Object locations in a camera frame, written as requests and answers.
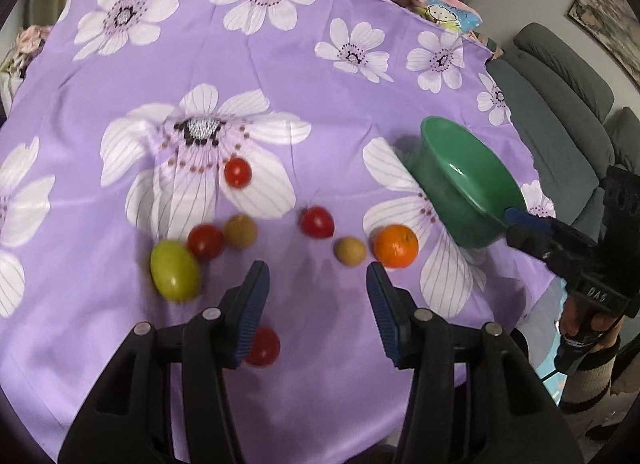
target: brown round fruit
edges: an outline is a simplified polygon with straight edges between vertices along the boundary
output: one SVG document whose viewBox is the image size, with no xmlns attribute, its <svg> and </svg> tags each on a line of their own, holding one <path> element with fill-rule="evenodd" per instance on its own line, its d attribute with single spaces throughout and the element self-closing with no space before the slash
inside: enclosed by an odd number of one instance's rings
<svg viewBox="0 0 640 464">
<path fill-rule="evenodd" d="M 357 238 L 345 237 L 334 245 L 335 257 L 345 266 L 359 266 L 367 257 L 367 248 Z"/>
<path fill-rule="evenodd" d="M 222 230 L 225 242 L 231 247 L 242 250 L 252 246 L 258 237 L 258 226 L 247 215 L 234 215 Z"/>
</svg>

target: gray sofa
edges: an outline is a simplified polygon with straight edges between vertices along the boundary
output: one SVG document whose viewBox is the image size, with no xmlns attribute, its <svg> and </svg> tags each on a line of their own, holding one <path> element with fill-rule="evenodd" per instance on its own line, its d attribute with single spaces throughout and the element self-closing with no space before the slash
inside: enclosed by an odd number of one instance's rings
<svg viewBox="0 0 640 464">
<path fill-rule="evenodd" d="M 640 167 L 633 148 L 640 144 L 640 121 L 628 108 L 607 119 L 611 88 L 540 24 L 523 28 L 487 70 L 502 89 L 558 219 L 596 239 L 604 211 L 600 181 L 612 164 L 634 172 Z"/>
</svg>

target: hand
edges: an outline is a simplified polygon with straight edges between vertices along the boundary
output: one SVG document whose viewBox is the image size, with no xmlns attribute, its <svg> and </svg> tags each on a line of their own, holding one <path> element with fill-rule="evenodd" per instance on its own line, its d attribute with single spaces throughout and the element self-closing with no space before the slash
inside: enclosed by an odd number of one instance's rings
<svg viewBox="0 0 640 464">
<path fill-rule="evenodd" d="M 560 317 L 560 333 L 563 336 L 575 336 L 580 329 L 580 324 L 584 318 L 585 309 L 581 303 L 573 295 L 564 302 L 564 309 Z M 591 319 L 591 328 L 598 332 L 604 332 L 611 327 L 617 318 L 608 316 L 607 314 L 598 313 Z M 622 328 L 624 317 L 620 319 L 618 324 L 611 331 L 598 340 L 598 343 L 591 349 L 591 352 L 598 352 L 602 349 L 611 348 L 616 344 L 618 334 Z"/>
</svg>

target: cherry tomato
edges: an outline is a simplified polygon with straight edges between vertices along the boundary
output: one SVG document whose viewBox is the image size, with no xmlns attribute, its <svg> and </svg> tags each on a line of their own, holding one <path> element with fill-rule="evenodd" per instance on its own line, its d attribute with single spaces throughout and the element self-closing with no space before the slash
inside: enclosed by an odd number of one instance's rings
<svg viewBox="0 0 640 464">
<path fill-rule="evenodd" d="M 242 157 L 229 159 L 225 165 L 226 183 L 233 189 L 242 189 L 251 182 L 251 167 Z"/>
<path fill-rule="evenodd" d="M 334 236 L 334 218 L 322 206 L 311 206 L 305 209 L 300 217 L 300 228 L 305 235 L 312 238 L 329 238 Z"/>
<path fill-rule="evenodd" d="M 269 327 L 258 327 L 255 331 L 254 345 L 244 359 L 253 367 L 273 365 L 280 355 L 280 338 Z"/>
<path fill-rule="evenodd" d="M 200 224 L 189 233 L 187 248 L 199 262 L 208 262 L 222 254 L 225 238 L 213 224 Z"/>
</svg>

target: cartoon character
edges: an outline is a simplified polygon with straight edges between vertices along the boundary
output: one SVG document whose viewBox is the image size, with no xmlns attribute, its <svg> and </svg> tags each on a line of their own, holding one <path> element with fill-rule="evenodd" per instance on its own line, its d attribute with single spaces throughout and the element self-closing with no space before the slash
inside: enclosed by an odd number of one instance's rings
<svg viewBox="0 0 640 464">
<path fill-rule="evenodd" d="M 433 4 L 427 8 L 427 14 L 428 18 L 440 27 L 460 31 L 461 26 L 458 17 L 447 7 Z"/>
</svg>

